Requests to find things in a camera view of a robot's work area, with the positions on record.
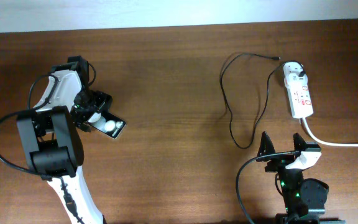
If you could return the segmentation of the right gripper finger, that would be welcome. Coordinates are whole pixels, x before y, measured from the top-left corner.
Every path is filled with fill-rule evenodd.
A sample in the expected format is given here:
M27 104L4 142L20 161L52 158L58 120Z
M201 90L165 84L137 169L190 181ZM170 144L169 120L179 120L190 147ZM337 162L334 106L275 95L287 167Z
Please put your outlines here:
M264 131L261 135L260 146L259 146L257 156L260 157L260 156L266 156L266 155L270 155L270 154L275 154L275 148L274 148L273 143L272 143L270 137L268 136L267 132Z
M304 151L306 149L306 142L299 133L293 135L293 143L295 151Z

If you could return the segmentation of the black smartphone with white circles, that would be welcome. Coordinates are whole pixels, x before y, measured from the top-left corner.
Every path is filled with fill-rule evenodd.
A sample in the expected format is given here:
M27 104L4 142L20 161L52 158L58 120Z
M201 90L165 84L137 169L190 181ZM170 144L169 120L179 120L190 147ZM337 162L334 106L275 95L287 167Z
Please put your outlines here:
M126 127L126 122L111 114L108 111L102 111L100 113L94 113L87 123L104 133L110 138L117 139L122 130Z

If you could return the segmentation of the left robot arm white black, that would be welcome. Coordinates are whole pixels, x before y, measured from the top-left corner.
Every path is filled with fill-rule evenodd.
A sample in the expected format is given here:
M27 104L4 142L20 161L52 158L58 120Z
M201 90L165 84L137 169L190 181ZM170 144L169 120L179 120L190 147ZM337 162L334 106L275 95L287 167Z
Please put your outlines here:
M83 82L79 73L53 71L31 109L17 117L27 166L55 191L72 223L105 223L83 175L83 145L72 118Z

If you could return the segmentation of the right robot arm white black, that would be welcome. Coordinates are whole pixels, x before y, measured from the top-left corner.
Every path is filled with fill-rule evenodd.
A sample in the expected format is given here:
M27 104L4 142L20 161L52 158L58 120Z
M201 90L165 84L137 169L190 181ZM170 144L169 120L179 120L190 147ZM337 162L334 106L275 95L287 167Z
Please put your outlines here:
M266 172L275 174L275 185L281 189L286 212L275 216L275 223L319 223L325 214L328 184L314 178L304 178L303 171L313 167L321 157L316 142L305 141L298 133L293 135L294 150L275 151L266 132L261 135L258 162L266 162Z

